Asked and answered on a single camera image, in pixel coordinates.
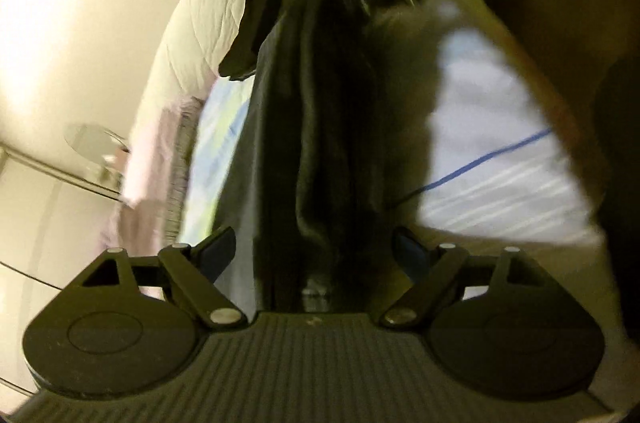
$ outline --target metal rivet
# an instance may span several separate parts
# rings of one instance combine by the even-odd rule
[[[411,308],[391,308],[385,314],[385,320],[394,326],[404,326],[417,318],[418,315]]]
[[[238,324],[242,320],[242,313],[233,308],[220,308],[212,311],[209,318],[214,324],[229,326]]]

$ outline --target round mirror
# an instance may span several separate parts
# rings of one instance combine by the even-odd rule
[[[127,144],[116,133],[94,124],[71,124],[65,129],[65,141],[78,154],[93,163],[105,165]]]

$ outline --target bed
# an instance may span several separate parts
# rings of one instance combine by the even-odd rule
[[[244,0],[180,0],[101,247],[152,255],[209,235],[253,85],[217,76],[243,9]],[[577,130],[551,86],[482,0],[388,10],[369,36],[386,53],[386,231],[404,225],[427,246],[532,255],[603,328],[591,393],[615,409],[640,401],[640,350],[622,329],[604,237],[569,157]],[[407,286],[395,276],[385,290]],[[241,292],[223,292],[242,308]]]

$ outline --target white pillow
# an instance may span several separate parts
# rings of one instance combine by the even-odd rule
[[[181,95],[206,98],[244,13],[245,0],[180,0],[164,31],[130,140]]]

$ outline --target round black pad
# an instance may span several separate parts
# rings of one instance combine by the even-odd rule
[[[490,290],[443,310],[428,341],[444,368],[475,389],[508,399],[544,399],[587,387],[604,352],[600,328],[565,295],[554,305],[537,289],[525,287],[512,298]]]
[[[186,313],[117,286],[63,291],[22,342],[39,384],[79,397],[146,389],[179,370],[195,344]]]

